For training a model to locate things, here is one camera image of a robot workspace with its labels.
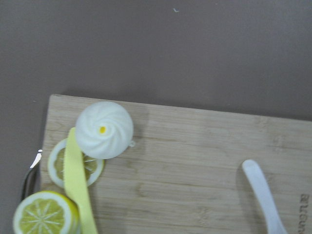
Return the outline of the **lemon slice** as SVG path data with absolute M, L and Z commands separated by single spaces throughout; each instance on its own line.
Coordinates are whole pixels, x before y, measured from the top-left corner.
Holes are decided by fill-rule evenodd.
M 64 188 L 63 161 L 67 139 L 60 141 L 51 151 L 48 157 L 47 170 L 51 180 L 59 187 Z M 86 154 L 83 155 L 84 170 L 87 185 L 92 185 L 102 173 L 105 160 L 94 159 Z

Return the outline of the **half lemon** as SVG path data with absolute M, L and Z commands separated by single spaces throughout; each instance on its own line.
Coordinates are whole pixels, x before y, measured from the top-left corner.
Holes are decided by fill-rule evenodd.
M 78 208 L 60 193 L 34 193 L 18 205 L 13 230 L 16 234 L 80 234 Z

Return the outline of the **white ceramic spoon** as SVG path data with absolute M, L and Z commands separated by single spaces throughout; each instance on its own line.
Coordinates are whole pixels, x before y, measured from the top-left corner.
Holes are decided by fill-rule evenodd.
M 247 159 L 243 161 L 242 169 L 264 215 L 267 233 L 287 234 L 288 232 L 281 221 L 272 192 L 258 163 L 252 159 Z

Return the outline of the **bamboo cutting board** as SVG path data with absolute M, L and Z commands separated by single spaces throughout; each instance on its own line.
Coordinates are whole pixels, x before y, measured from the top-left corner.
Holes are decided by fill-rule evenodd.
M 133 147 L 89 193 L 101 234 L 264 234 L 241 164 L 255 160 L 290 234 L 312 231 L 309 121 L 123 102 Z

